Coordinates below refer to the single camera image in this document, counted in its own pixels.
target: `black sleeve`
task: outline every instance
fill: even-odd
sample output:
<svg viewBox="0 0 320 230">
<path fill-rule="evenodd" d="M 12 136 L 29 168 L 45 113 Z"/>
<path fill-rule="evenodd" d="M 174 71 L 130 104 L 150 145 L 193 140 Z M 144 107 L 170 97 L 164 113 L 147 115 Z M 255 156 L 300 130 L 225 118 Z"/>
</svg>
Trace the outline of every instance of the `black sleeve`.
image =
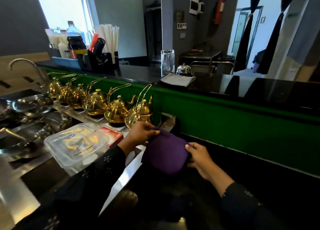
<svg viewBox="0 0 320 230">
<path fill-rule="evenodd" d="M 287 229 L 241 184 L 232 183 L 226 189 L 221 207 L 243 229 Z"/>
<path fill-rule="evenodd" d="M 125 169 L 118 146 L 72 176 L 14 229 L 93 229 L 111 188 Z"/>
</svg>

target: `blue tray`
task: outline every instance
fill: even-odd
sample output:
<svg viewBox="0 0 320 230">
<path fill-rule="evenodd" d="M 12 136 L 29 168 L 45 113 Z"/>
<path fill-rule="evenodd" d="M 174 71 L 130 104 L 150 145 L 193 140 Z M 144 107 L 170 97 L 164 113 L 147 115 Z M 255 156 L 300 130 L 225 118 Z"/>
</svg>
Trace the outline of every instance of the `blue tray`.
<svg viewBox="0 0 320 230">
<path fill-rule="evenodd" d="M 52 60 L 60 66 L 67 66 L 67 67 L 81 69 L 78 59 L 52 57 Z"/>
</svg>

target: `folded towel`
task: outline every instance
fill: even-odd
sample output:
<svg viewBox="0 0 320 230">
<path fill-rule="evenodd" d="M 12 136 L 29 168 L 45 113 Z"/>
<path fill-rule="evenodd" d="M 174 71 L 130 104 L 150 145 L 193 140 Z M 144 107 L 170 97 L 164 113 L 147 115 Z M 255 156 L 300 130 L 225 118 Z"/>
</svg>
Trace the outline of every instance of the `folded towel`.
<svg viewBox="0 0 320 230">
<path fill-rule="evenodd" d="M 160 79 L 160 81 L 172 85 L 188 87 L 195 79 L 195 77 L 186 77 L 170 73 L 162 79 Z"/>
<path fill-rule="evenodd" d="M 161 132 L 150 139 L 141 162 L 150 163 L 167 175 L 177 174 L 188 158 L 185 145 L 189 143 L 163 129 L 155 130 Z"/>
</svg>

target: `sink faucet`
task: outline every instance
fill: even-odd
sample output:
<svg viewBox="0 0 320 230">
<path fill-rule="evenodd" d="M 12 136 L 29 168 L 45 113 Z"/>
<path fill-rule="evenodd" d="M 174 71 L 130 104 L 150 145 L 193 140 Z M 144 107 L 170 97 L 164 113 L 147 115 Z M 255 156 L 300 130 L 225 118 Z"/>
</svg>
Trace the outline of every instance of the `sink faucet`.
<svg viewBox="0 0 320 230">
<path fill-rule="evenodd" d="M 30 61 L 30 60 L 28 60 L 28 59 L 17 58 L 17 59 L 12 60 L 12 61 L 9 63 L 9 69 L 12 70 L 12 65 L 13 65 L 15 62 L 18 62 L 18 61 L 26 61 L 26 62 L 31 63 L 31 64 L 34 66 L 35 70 L 37 71 L 37 74 L 38 74 L 38 76 L 40 77 L 40 79 L 41 79 L 41 81 L 43 82 L 43 84 L 46 84 L 45 79 L 42 77 L 42 74 L 41 74 L 40 69 L 38 68 L 38 66 L 37 66 L 36 64 L 34 64 L 34 62 L 32 62 L 32 61 Z M 37 84 L 40 86 L 40 88 L 44 88 L 44 87 L 45 87 L 45 85 L 40 85 L 39 83 L 37 83 Z"/>
</svg>

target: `window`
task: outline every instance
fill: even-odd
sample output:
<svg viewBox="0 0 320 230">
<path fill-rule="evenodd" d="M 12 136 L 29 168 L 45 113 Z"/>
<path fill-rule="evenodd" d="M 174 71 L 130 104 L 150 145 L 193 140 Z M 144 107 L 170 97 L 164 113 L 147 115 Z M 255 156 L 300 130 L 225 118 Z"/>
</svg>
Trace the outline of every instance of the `window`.
<svg viewBox="0 0 320 230">
<path fill-rule="evenodd" d="M 39 2 L 49 28 L 60 33 L 61 30 L 68 29 L 68 21 L 73 21 L 74 26 L 80 30 L 85 44 L 90 44 L 93 22 L 86 0 L 39 0 Z"/>
</svg>

